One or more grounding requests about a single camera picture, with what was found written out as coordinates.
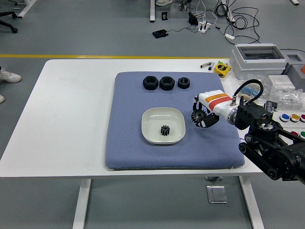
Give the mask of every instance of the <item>blue button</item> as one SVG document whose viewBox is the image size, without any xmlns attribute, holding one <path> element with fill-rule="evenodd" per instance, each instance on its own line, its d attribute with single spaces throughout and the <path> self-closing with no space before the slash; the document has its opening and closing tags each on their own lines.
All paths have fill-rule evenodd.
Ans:
<svg viewBox="0 0 305 229">
<path fill-rule="evenodd" d="M 288 122 L 289 119 L 290 119 L 290 117 L 289 117 L 288 115 L 286 115 L 286 114 L 282 114 L 282 115 L 280 116 L 280 119 L 281 119 L 281 121 L 283 121 L 283 122 Z"/>
</svg>

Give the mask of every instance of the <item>chair leg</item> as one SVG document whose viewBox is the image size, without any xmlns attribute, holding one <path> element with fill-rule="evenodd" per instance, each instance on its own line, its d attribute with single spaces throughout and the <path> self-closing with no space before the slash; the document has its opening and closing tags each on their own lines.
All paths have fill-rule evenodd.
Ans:
<svg viewBox="0 0 305 229">
<path fill-rule="evenodd" d="M 14 11 L 9 11 L 9 12 L 0 12 L 0 17 L 2 16 L 7 16 L 7 15 L 12 15 L 13 18 L 17 18 L 17 15 L 15 14 Z M 18 32 L 18 29 L 17 28 L 14 28 L 11 24 L 8 24 L 4 21 L 0 21 L 0 25 L 4 25 L 4 26 L 7 26 L 7 27 L 10 27 L 10 30 L 12 30 L 13 33 L 17 33 Z"/>
<path fill-rule="evenodd" d="M 0 12 L 0 17 L 7 16 L 7 15 L 13 15 L 13 18 L 15 18 L 15 17 L 14 17 L 14 14 L 15 14 L 14 11 Z"/>
</svg>

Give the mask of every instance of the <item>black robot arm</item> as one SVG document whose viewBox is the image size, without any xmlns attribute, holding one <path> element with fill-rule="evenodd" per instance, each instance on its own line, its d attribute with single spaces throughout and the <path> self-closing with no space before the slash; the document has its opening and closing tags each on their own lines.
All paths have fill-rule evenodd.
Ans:
<svg viewBox="0 0 305 229">
<path fill-rule="evenodd" d="M 234 125 L 240 130 L 250 128 L 239 150 L 271 179 L 305 184 L 305 140 L 285 131 L 272 115 L 255 103 L 241 101 Z M 280 136 L 293 143 L 288 145 Z"/>
</svg>

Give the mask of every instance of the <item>shoe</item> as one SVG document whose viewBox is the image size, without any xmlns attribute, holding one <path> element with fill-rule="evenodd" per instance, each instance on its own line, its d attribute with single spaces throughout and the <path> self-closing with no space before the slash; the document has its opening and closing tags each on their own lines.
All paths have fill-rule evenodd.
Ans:
<svg viewBox="0 0 305 229">
<path fill-rule="evenodd" d="M 7 72 L 4 68 L 0 70 L 0 81 L 7 81 L 10 83 L 17 83 L 21 80 L 21 76 Z"/>
<path fill-rule="evenodd" d="M 171 4 L 173 0 L 157 0 L 156 5 L 157 6 L 166 6 L 168 4 Z"/>
<path fill-rule="evenodd" d="M 0 95 L 0 103 L 2 103 L 5 100 L 4 96 Z"/>
</svg>

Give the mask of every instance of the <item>yellow tape measure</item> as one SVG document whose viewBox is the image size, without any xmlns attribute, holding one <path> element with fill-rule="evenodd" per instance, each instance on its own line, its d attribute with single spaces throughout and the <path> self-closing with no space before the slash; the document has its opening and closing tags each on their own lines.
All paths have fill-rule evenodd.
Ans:
<svg viewBox="0 0 305 229">
<path fill-rule="evenodd" d="M 225 77 L 230 70 L 231 67 L 222 63 L 221 61 L 219 61 L 214 68 L 214 72 L 217 73 L 220 77 Z"/>
</svg>

